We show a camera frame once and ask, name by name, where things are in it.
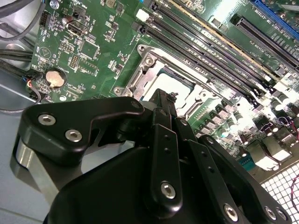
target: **black cable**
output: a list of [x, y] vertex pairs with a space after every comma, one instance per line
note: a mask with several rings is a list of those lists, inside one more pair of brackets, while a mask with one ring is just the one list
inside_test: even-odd
[[31, 57], [23, 57], [23, 56], [16, 56], [16, 55], [2, 55], [0, 54], [0, 58], [7, 59], [7, 60], [13, 60], [13, 61], [19, 61], [19, 62], [31, 62]]
[[33, 0], [16, 0], [12, 3], [0, 7], [0, 19], [6, 16], [9, 16], [22, 8], [24, 8], [29, 3], [33, 2]]
[[0, 49], [0, 55], [16, 55], [16, 56], [32, 57], [33, 53], [30, 51], [24, 51], [24, 50]]
[[[12, 28], [11, 26], [9, 26], [7, 23], [0, 23], [0, 29], [2, 29], [3, 31], [9, 33], [10, 35], [18, 35], [20, 34], [19, 31], [15, 30], [14, 28]], [[29, 49], [34, 49], [34, 45], [32, 43], [30, 43], [25, 37], [19, 39], [19, 41], [24, 44], [26, 47], [28, 47]]]
[[46, 4], [41, 2], [35, 17], [33, 18], [31, 23], [28, 25], [28, 27], [23, 32], [21, 32], [20, 34], [18, 34], [16, 36], [12, 36], [12, 37], [0, 36], [0, 40], [2, 40], [2, 41], [17, 41], [17, 40], [23, 38], [25, 35], [27, 35], [30, 32], [30, 30], [34, 27], [34, 25], [40, 19], [40, 17], [43, 14], [43, 11], [44, 11], [45, 7], [46, 7]]
[[[38, 104], [41, 100], [42, 100], [42, 96], [41, 94], [39, 93], [39, 91], [33, 87], [33, 86], [30, 86], [29, 87], [36, 95], [37, 95], [37, 100], [36, 102], [33, 104], [33, 105], [36, 105]], [[14, 113], [21, 113], [25, 110], [26, 108], [24, 109], [19, 109], [19, 110], [6, 110], [6, 109], [0, 109], [0, 112], [2, 113], [7, 113], [7, 114], [14, 114]]]

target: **green circuit board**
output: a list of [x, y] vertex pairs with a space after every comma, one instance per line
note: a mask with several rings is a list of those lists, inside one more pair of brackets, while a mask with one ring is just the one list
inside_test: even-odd
[[[49, 87], [43, 78], [37, 80], [35, 85], [41, 92], [47, 94], [46, 99], [49, 102], [59, 102], [61, 96], [66, 101], [114, 97], [113, 87], [125, 86], [140, 61], [136, 45], [139, 43], [163, 45], [146, 36], [142, 37], [131, 29], [132, 23], [138, 21], [135, 17], [137, 11], [140, 8], [147, 10], [142, 3], [138, 0], [113, 0], [112, 2], [113, 6], [111, 7], [106, 4], [105, 0], [63, 1], [58, 10], [53, 10], [47, 5], [46, 10], [51, 15], [50, 22], [47, 26], [40, 27], [31, 67], [40, 72], [59, 68], [67, 75], [66, 85], [56, 89]], [[283, 43], [282, 46], [288, 46], [288, 51], [297, 57], [298, 51], [293, 50], [295, 45], [293, 40], [278, 32], [266, 18], [262, 18], [260, 13], [253, 9], [250, 2], [234, 0], [227, 4], [225, 0], [196, 0], [195, 5], [198, 6], [198, 9], [195, 9], [194, 12], [211, 24], [214, 29], [234, 40], [258, 61], [274, 70], [279, 65], [277, 59], [262, 52], [230, 23], [230, 19], [235, 13], [245, 16], [268, 36], [279, 36], [279, 40]], [[86, 35], [80, 37], [70, 34], [61, 23], [63, 17], [72, 14], [74, 7], [80, 7], [85, 11], [85, 17], [80, 22], [88, 28], [88, 31]], [[188, 16], [176, 8], [172, 7], [172, 12], [186, 22], [191, 22]], [[213, 19], [220, 22], [219, 28], [214, 25]], [[220, 46], [222, 45], [215, 36], [199, 27], [197, 29]], [[227, 49], [241, 62], [250, 64], [236, 51], [227, 47], [223, 49]], [[256, 66], [250, 66], [264, 74]]]

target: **red wire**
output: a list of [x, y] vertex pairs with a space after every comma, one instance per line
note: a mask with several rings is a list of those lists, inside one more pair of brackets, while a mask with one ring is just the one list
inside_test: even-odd
[[298, 208], [297, 208], [297, 206], [295, 205], [295, 202], [294, 202], [294, 186], [295, 186], [295, 182], [298, 178], [299, 178], [299, 174], [293, 179], [293, 182], [292, 182], [292, 185], [291, 185], [291, 202], [292, 202], [292, 205], [296, 209], [297, 212], [299, 212], [299, 211], [298, 211]]

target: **shiny metal surface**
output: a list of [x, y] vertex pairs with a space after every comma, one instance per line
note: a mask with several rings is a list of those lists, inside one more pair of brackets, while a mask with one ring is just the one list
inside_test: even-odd
[[229, 204], [224, 205], [224, 211], [232, 221], [234, 222], [238, 221], [238, 214]]

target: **black metal bracket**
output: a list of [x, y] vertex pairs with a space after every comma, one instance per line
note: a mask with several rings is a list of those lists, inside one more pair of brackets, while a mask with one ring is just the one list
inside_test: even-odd
[[[28, 169], [52, 197], [48, 224], [292, 222], [212, 137], [195, 138], [177, 117], [174, 96], [157, 90], [150, 102], [152, 110], [121, 97], [23, 113], [12, 159], [18, 164], [12, 164]], [[99, 146], [130, 140], [135, 148], [81, 175], [95, 129]]]

